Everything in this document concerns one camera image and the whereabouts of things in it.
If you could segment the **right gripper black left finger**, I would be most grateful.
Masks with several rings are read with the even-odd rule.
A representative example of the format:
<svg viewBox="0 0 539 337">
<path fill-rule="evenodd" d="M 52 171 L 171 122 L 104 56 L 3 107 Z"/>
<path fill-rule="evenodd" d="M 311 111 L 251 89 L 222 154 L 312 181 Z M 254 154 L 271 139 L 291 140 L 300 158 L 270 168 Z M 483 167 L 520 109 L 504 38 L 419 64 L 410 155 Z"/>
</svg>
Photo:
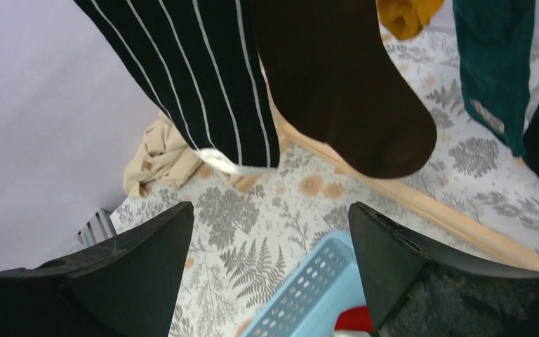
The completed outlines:
<svg viewBox="0 0 539 337">
<path fill-rule="evenodd" d="M 87 249 L 0 271 L 0 336 L 167 336 L 193 228 L 182 201 Z"/>
</svg>

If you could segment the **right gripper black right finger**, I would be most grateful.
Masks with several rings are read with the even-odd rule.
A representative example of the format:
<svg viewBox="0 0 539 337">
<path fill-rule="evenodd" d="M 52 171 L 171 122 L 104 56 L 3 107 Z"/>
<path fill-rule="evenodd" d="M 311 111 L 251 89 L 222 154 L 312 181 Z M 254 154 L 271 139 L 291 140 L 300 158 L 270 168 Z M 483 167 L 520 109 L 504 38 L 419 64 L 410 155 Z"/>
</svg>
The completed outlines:
<svg viewBox="0 0 539 337">
<path fill-rule="evenodd" d="M 348 220 L 380 336 L 539 336 L 539 271 L 487 260 L 360 202 Z"/>
</svg>

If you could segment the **plain red sock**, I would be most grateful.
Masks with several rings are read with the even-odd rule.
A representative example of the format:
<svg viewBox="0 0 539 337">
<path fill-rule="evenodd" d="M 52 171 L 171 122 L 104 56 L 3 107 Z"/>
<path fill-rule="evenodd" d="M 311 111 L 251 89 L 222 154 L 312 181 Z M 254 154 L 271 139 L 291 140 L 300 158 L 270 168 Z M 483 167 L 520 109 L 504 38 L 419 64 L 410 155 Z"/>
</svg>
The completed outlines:
<svg viewBox="0 0 539 337">
<path fill-rule="evenodd" d="M 371 316 L 366 305 L 350 308 L 338 316 L 333 337 L 370 337 L 374 332 Z"/>
</svg>

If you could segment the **black striped sock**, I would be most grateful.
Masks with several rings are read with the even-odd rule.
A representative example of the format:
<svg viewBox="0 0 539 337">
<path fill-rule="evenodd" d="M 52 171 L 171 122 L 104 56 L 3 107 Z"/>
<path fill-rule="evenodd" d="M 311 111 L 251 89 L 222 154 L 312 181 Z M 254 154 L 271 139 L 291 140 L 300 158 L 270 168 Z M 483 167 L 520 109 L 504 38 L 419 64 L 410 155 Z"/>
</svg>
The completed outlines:
<svg viewBox="0 0 539 337">
<path fill-rule="evenodd" d="M 250 1 L 79 1 L 145 94 L 202 161 L 275 171 L 280 148 Z"/>
</svg>

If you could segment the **dark brown sock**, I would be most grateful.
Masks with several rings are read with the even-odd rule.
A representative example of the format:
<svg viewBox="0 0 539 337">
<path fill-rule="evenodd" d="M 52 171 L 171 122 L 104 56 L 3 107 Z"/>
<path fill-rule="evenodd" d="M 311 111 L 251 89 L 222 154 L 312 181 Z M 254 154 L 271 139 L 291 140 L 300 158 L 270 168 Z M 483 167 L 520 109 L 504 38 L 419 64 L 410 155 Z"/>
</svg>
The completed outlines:
<svg viewBox="0 0 539 337">
<path fill-rule="evenodd" d="M 272 99 L 290 125 L 371 178 L 403 178 L 427 163 L 436 124 L 385 50 L 374 1 L 252 6 Z"/>
</svg>

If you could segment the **light blue plastic basket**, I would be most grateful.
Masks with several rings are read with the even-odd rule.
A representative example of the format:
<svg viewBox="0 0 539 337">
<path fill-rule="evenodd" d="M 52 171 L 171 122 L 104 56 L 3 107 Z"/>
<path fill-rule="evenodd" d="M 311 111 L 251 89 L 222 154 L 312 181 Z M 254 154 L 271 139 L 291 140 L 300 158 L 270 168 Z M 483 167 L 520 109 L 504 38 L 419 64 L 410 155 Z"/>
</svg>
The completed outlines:
<svg viewBox="0 0 539 337">
<path fill-rule="evenodd" d="M 245 337 L 331 336 L 341 312 L 366 304 L 352 238 L 327 234 L 252 320 Z"/>
</svg>

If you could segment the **beige crumpled cloth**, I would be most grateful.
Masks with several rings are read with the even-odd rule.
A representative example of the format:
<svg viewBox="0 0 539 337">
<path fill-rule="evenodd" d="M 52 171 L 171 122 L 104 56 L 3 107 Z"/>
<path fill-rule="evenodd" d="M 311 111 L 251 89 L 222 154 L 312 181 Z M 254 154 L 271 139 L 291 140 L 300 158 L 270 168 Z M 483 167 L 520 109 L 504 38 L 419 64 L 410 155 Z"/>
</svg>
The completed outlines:
<svg viewBox="0 0 539 337">
<path fill-rule="evenodd" d="M 145 130 L 142 143 L 124 170 L 123 190 L 128 197 L 146 197 L 148 184 L 183 186 L 203 164 L 180 132 L 163 113 Z"/>
</svg>

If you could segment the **dark teal sock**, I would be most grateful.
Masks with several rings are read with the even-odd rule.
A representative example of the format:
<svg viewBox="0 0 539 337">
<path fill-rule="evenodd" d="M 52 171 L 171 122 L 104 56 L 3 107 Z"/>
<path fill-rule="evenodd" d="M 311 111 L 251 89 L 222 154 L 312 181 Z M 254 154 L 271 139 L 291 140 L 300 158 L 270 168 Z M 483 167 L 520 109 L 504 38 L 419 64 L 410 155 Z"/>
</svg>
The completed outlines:
<svg viewBox="0 0 539 337">
<path fill-rule="evenodd" d="M 453 16 L 465 109 L 522 157 L 535 2 L 454 1 Z"/>
</svg>

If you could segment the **mustard yellow sock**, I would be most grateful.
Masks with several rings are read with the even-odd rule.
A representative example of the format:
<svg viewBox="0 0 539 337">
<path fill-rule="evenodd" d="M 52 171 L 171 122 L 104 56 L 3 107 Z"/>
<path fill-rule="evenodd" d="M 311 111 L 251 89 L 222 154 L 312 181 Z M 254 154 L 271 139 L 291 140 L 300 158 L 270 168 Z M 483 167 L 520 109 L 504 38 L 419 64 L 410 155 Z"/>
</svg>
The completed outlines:
<svg viewBox="0 0 539 337">
<path fill-rule="evenodd" d="M 377 0 L 378 17 L 398 40 L 416 37 L 443 6 L 443 0 Z"/>
</svg>

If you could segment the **wooden drying rack frame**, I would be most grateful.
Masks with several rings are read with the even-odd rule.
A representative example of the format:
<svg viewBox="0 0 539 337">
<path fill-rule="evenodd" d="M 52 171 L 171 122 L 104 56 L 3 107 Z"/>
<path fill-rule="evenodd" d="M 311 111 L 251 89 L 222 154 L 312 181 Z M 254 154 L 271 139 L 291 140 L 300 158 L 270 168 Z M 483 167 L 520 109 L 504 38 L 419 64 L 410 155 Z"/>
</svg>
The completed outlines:
<svg viewBox="0 0 539 337">
<path fill-rule="evenodd" d="M 400 180 L 372 179 L 355 171 L 331 147 L 303 135 L 291 126 L 279 113 L 270 90 L 267 90 L 267 96 L 282 151 L 285 151 L 290 145 L 296 144 L 331 163 L 343 173 L 354 176 L 380 194 L 436 223 L 439 227 L 489 256 L 508 265 L 539 271 L 539 254 L 528 247 L 482 225 L 477 220 L 442 204 Z"/>
</svg>

